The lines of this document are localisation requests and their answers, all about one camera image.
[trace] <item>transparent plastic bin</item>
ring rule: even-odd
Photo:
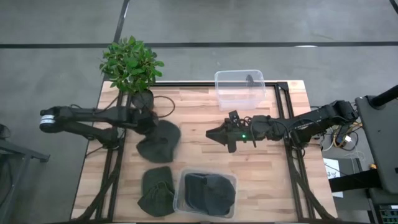
[[[215,75],[220,110],[253,110],[266,99],[266,85],[259,70],[219,71]]]
[[[235,203],[231,206],[231,210],[229,213],[225,216],[211,216],[206,213],[194,210],[193,208],[189,207],[188,204],[185,201],[185,175],[191,174],[191,173],[197,173],[197,174],[219,174],[222,175],[223,177],[227,178],[231,183],[232,186],[235,189]],[[175,212],[179,213],[189,213],[190,215],[194,216],[198,220],[201,221],[225,221],[226,219],[231,219],[233,218],[235,214],[235,205],[236,202],[238,201],[238,178],[236,178],[235,175],[233,174],[225,174],[222,172],[214,172],[206,169],[197,169],[193,167],[186,167],[183,168],[181,171],[180,178],[177,183],[177,188],[176,188],[176,194],[174,195],[174,201],[173,201],[173,208]]]

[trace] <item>wooden table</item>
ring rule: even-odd
[[[294,114],[310,111],[304,82],[287,82]],[[268,87],[266,89],[266,101],[262,102],[256,110],[238,111],[240,117],[252,117],[255,114],[279,117],[275,102],[275,90]],[[127,131],[114,222],[201,221],[180,213],[155,218],[146,214],[138,206],[137,201],[141,198],[143,173],[148,169],[164,165],[172,168],[175,186],[177,186],[179,172],[185,166],[234,173],[238,177],[238,201],[233,222],[297,221],[285,147],[282,141],[257,142],[257,148],[254,148],[251,142],[246,144],[238,142],[238,150],[230,154],[225,146],[205,137],[206,130],[218,127],[224,118],[228,117],[227,111],[220,111],[218,108],[214,87],[153,87],[151,90],[155,96],[168,96],[174,100],[176,109],[165,119],[181,129],[182,137],[175,150],[173,163],[153,164],[143,159],[136,149],[136,144],[144,137],[131,130]],[[110,82],[104,82],[98,107],[107,106],[117,94],[116,88],[110,88]],[[283,102],[285,117],[288,118],[285,101]],[[163,98],[155,99],[154,110],[158,112],[158,115],[167,114],[171,109],[170,101]],[[97,123],[95,126],[105,128],[109,125]],[[92,141],[87,152],[99,146],[101,145],[98,141]],[[100,150],[85,159],[72,218],[82,214],[98,193],[105,157],[106,151]],[[335,204],[319,147],[307,147],[304,161],[311,190],[328,212],[336,217]],[[305,209],[305,197],[302,192],[300,198],[303,209]],[[108,211],[108,198],[105,201],[104,215]]]

